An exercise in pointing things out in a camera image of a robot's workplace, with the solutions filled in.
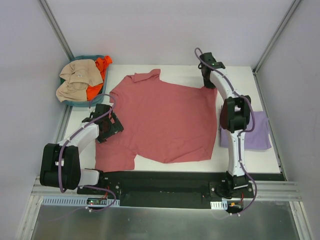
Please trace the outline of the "pink red t shirt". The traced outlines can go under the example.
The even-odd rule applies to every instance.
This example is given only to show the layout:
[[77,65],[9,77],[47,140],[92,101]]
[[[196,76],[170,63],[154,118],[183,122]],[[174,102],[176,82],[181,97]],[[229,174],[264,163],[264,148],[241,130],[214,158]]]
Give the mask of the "pink red t shirt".
[[96,143],[96,169],[133,170],[136,156],[162,164],[212,157],[218,128],[217,90],[164,82],[160,74],[153,69],[125,76],[110,91],[123,131]]

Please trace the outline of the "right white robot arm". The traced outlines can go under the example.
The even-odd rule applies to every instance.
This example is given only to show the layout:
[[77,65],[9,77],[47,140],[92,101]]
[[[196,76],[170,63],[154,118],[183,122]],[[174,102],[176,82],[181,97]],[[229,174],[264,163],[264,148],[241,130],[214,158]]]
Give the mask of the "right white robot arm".
[[203,83],[206,88],[217,89],[223,99],[219,123],[226,130],[228,139],[228,168],[225,180],[215,187],[219,195],[237,197],[249,185],[245,168],[245,134],[251,119],[250,97],[237,93],[225,73],[225,65],[216,61],[211,52],[194,50],[200,63]]

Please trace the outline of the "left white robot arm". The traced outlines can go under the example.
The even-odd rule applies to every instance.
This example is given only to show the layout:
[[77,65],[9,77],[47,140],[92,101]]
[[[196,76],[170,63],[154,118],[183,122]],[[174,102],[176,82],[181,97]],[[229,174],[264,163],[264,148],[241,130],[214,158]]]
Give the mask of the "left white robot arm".
[[58,143],[48,143],[43,149],[39,182],[42,186],[59,188],[62,193],[88,186],[99,195],[105,191],[106,183],[100,179],[102,172],[82,168],[81,152],[92,142],[101,144],[122,132],[124,127],[113,111],[113,107],[98,103],[80,127]]

